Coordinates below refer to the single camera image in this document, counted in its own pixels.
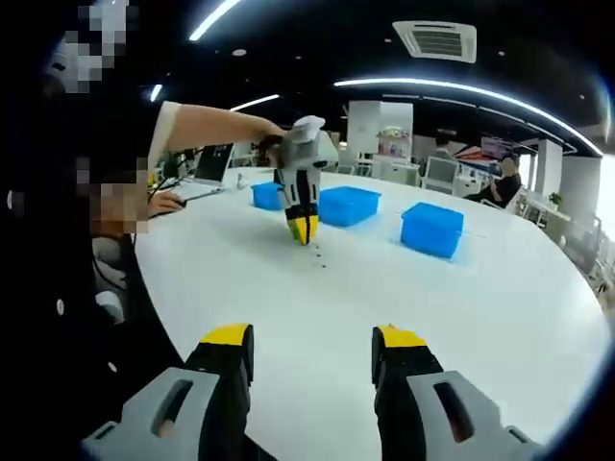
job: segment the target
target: blue plastic box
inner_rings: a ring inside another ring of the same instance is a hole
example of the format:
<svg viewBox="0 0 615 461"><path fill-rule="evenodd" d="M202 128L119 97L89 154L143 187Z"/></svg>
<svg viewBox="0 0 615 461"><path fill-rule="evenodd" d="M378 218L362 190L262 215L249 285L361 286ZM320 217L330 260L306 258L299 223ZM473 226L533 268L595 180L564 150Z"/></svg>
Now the blue plastic box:
<svg viewBox="0 0 615 461"><path fill-rule="evenodd" d="M252 186L252 197L254 206L262 209L270 209L279 211L282 209L282 203L278 197L278 190L281 186L275 182L264 182L263 184L255 184Z"/></svg>
<svg viewBox="0 0 615 461"><path fill-rule="evenodd" d="M325 224L347 228L376 214L380 198L378 192L349 186L323 190L318 216Z"/></svg>
<svg viewBox="0 0 615 461"><path fill-rule="evenodd" d="M428 255L450 258L463 233L463 214L420 202L402 214L402 243Z"/></svg>

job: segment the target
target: air conditioner vent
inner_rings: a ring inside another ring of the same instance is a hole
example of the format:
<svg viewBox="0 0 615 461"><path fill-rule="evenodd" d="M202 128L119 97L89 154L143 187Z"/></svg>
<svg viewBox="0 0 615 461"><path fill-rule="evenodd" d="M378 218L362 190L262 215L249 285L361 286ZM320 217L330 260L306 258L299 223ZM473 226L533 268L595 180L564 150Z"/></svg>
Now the air conditioner vent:
<svg viewBox="0 0 615 461"><path fill-rule="evenodd" d="M414 58L474 63L477 60L477 29L466 24L432 21L393 23Z"/></svg>

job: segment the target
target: potted plant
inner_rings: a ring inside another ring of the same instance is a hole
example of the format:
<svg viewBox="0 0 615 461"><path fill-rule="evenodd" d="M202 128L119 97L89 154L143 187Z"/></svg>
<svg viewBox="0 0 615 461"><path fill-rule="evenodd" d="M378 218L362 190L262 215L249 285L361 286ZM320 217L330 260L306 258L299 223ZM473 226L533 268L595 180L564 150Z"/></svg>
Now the potted plant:
<svg viewBox="0 0 615 461"><path fill-rule="evenodd" d="M553 192L550 196L549 196L549 202L551 202L553 204L553 208L554 209L559 209L559 206L562 203L562 198L561 195Z"/></svg>

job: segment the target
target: ceiling light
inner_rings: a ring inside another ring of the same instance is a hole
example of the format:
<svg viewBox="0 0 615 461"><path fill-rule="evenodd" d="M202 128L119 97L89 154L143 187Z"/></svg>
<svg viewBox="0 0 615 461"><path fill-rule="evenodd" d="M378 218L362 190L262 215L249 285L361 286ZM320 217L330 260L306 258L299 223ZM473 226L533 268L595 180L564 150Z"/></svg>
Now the ceiling light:
<svg viewBox="0 0 615 461"><path fill-rule="evenodd" d="M511 98L509 96L505 96L500 93L496 93L495 91L489 91L487 89L477 88L475 86L461 85L461 84L453 84L449 82L438 82L437 80L422 80L422 79L360 79L360 80L347 80L344 82L336 82L335 86L357 86L357 85L381 85L381 84L403 84L403 85L425 85L425 86L444 86L447 88L458 89L461 91L468 91L471 93L482 94L483 96L489 96L493 99L498 99L500 101L505 101L513 106L517 106L519 108L523 108L529 110L530 112L535 113L536 115L540 115L543 118L546 118L550 122L555 123L559 127L566 130L568 133L576 137L583 144L589 147L592 151L594 151L599 156L603 155L603 151L601 151L598 146L596 146L592 141L587 139L577 130L575 130L570 125L567 125L565 122L559 120L558 118L552 116L545 111L535 108L523 101L519 101L517 99Z"/></svg>
<svg viewBox="0 0 615 461"><path fill-rule="evenodd" d="M220 4L220 6L216 8L212 14L206 17L205 20L201 23L201 25L196 28L196 30L190 36L190 41L196 41L201 38L201 36L203 36L203 34L207 32L208 29L218 19L225 15L232 7L234 7L240 1L241 0L225 0L224 2L222 2L222 4Z"/></svg>
<svg viewBox="0 0 615 461"><path fill-rule="evenodd" d="M150 101L152 102L156 101L156 97L158 96L158 93L160 93L161 89L162 89L162 85L154 86L154 89L152 90L152 94L150 95Z"/></svg>
<svg viewBox="0 0 615 461"><path fill-rule="evenodd" d="M237 106L236 108L230 109L230 111L235 112L237 110L242 110L245 108L249 108L250 106L255 106L256 104L265 103L267 101L271 101L272 99L278 99L280 97L279 94L272 94L271 96L266 96L264 98L257 99L255 101L250 101L249 103L242 104L241 106Z"/></svg>

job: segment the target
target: white round table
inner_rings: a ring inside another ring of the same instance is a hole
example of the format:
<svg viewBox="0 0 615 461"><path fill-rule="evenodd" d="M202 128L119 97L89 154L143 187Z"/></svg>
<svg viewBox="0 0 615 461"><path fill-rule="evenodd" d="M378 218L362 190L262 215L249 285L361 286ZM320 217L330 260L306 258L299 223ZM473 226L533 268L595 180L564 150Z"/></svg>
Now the white round table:
<svg viewBox="0 0 615 461"><path fill-rule="evenodd" d="M254 325L246 432L264 449L288 460L380 459L370 360L381 324L418 333L536 442L566 423L610 333L587 282L540 229L438 192L324 173L322 188L381 192L379 212L346 230L321 224L302 247L283 212L254 208L250 187L236 190L237 172L272 179L270 169L229 170L230 190L152 220L136 255L183 358L213 328ZM465 214L452 260L399 243L400 214L420 201Z"/></svg>

